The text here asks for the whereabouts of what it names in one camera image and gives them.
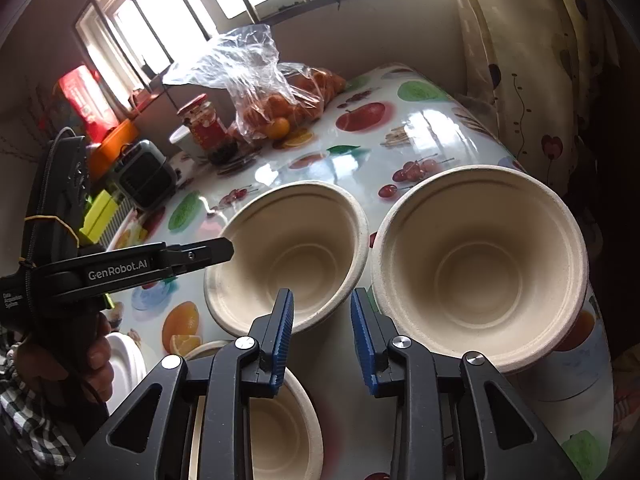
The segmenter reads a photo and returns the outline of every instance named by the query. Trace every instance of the glass jar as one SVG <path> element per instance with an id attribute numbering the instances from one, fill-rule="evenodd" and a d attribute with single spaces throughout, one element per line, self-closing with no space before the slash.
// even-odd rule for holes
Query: glass jar
<path id="1" fill-rule="evenodd" d="M 226 132 L 216 109 L 206 94 L 185 104 L 178 115 L 191 131 L 193 139 L 207 153 L 212 164 L 226 164 L 238 152 L 238 142 Z"/>

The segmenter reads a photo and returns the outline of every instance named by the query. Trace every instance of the window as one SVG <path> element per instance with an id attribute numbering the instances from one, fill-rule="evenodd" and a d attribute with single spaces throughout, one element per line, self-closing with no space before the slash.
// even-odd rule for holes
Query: window
<path id="1" fill-rule="evenodd" d="M 162 91 L 159 77 L 206 41 L 308 0 L 92 0 L 76 22 L 87 56 L 124 111 Z"/>

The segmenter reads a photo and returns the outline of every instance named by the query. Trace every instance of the plaid sleeve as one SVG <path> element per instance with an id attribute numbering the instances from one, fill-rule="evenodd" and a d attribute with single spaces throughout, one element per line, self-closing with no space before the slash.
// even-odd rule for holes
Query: plaid sleeve
<path id="1" fill-rule="evenodd" d="M 0 425 L 37 472 L 57 476 L 75 454 L 47 415 L 42 396 L 18 375 L 14 365 L 18 345 L 13 333 L 0 326 Z"/>

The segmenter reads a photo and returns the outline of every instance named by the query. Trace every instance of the clear plastic bag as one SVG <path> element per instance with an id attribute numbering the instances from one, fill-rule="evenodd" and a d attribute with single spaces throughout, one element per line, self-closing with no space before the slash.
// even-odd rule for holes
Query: clear plastic bag
<path id="1" fill-rule="evenodd" d="M 268 25 L 240 27 L 212 38 L 195 62 L 174 63 L 162 81 L 226 88 L 236 107 L 231 134 L 278 139 L 322 115 L 346 84 L 329 70 L 278 64 L 278 56 Z"/>

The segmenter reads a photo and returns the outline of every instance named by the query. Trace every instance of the red jar lid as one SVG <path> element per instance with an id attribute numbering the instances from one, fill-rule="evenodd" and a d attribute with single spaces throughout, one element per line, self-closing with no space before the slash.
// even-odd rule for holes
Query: red jar lid
<path id="1" fill-rule="evenodd" d="M 182 108 L 180 108 L 178 110 L 178 115 L 184 115 L 185 113 L 187 113 L 190 110 L 193 110 L 196 106 L 200 106 L 204 101 L 207 100 L 207 95 L 206 94 L 200 94 L 198 97 L 196 97 L 193 101 L 189 101 L 187 104 L 185 104 Z"/>

